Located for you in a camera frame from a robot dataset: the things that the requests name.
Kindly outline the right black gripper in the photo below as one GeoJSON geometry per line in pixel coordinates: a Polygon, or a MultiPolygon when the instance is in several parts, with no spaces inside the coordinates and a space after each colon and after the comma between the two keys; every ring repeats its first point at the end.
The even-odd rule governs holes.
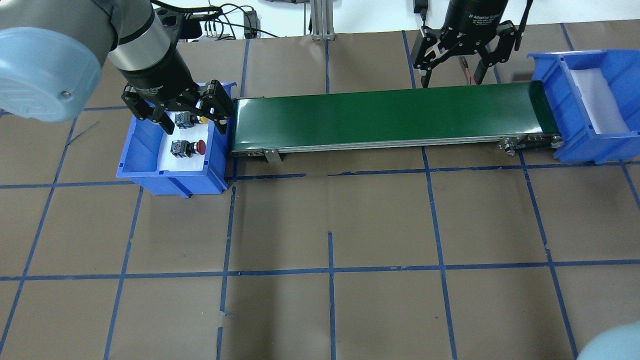
{"type": "Polygon", "coordinates": [[[519,30],[502,14],[479,14],[476,10],[452,10],[439,29],[423,25],[413,45],[413,67],[420,68],[423,89],[430,86],[434,68],[452,57],[480,55],[472,79],[481,85],[488,70],[505,63],[518,48],[519,30]]]}

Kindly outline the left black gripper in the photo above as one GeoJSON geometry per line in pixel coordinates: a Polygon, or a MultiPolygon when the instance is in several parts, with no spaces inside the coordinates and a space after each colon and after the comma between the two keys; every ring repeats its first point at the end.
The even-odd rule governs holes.
{"type": "Polygon", "coordinates": [[[233,116],[231,96],[219,80],[196,83],[176,48],[150,68],[121,73],[127,80],[122,101],[137,120],[149,120],[173,135],[175,124],[167,113],[192,112],[213,121],[221,135],[227,134],[233,116]]]}

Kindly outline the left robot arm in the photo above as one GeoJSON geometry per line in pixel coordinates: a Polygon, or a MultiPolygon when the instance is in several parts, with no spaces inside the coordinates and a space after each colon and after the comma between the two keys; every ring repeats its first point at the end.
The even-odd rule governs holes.
{"type": "Polygon", "coordinates": [[[188,112],[221,134],[234,103],[219,80],[197,84],[178,51],[189,13],[159,0],[3,0],[1,109],[26,119],[77,117],[98,88],[108,60],[126,79],[121,98],[138,120],[171,135],[169,112],[188,112]]]}

